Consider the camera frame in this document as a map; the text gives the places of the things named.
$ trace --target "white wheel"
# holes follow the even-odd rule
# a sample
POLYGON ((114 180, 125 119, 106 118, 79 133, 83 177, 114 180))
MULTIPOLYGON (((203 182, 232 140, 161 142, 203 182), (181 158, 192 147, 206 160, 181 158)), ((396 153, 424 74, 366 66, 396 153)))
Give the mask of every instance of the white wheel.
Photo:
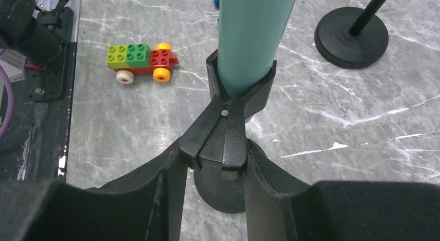
POLYGON ((126 70, 120 70, 116 73, 116 80, 121 84, 131 84, 134 81, 134 74, 126 70))

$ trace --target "black bracket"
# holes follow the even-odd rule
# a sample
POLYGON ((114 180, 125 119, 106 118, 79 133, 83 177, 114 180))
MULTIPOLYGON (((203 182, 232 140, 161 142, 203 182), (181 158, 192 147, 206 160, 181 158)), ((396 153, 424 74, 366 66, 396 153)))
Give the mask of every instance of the black bracket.
POLYGON ((188 166, 222 171, 222 179, 236 180, 247 160, 245 120, 264 109, 277 70, 270 72, 238 100, 224 89, 217 72, 217 51, 207 58, 211 102, 180 140, 180 153, 188 166))
POLYGON ((64 98, 66 95, 66 78, 71 67, 72 54, 70 48, 73 27, 73 11, 68 7, 57 7, 51 11, 41 11, 37 21, 42 23, 60 39, 59 54, 47 64, 25 66, 27 102, 43 102, 64 98))

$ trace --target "marble surface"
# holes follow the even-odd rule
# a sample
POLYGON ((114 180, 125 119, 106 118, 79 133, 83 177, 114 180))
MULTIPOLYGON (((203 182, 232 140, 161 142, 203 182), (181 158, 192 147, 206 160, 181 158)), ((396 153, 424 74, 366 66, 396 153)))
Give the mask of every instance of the marble surface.
MULTIPOLYGON (((390 42, 373 66, 346 70, 317 52, 329 11, 369 0, 297 0, 276 59, 267 107, 248 137, 283 169, 324 179, 440 183, 440 0, 388 0, 378 12, 390 42)), ((217 47, 212 0, 82 0, 67 182, 101 186, 152 159, 209 102, 205 59, 217 47), (121 85, 109 45, 170 43, 180 59, 169 83, 121 85)), ((244 214, 201 200, 188 172, 181 240, 246 240, 244 214)))

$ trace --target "black rod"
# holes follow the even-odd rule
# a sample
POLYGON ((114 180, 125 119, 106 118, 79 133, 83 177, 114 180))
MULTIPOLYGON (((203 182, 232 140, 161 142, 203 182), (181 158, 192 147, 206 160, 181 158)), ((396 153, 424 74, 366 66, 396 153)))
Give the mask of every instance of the black rod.
POLYGON ((371 2, 365 7, 362 14, 357 18, 353 26, 350 28, 350 34, 353 36, 358 35, 367 23, 371 20, 374 14, 385 3, 386 0, 371 0, 371 2))

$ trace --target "green lego block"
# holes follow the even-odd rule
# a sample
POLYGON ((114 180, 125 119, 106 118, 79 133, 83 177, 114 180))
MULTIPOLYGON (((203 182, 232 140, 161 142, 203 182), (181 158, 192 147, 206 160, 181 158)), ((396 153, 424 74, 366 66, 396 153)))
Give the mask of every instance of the green lego block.
POLYGON ((113 69, 129 68, 126 56, 127 45, 110 46, 107 53, 107 65, 113 69))
POLYGON ((150 66, 151 49, 147 43, 131 44, 127 49, 127 65, 132 68, 150 66))

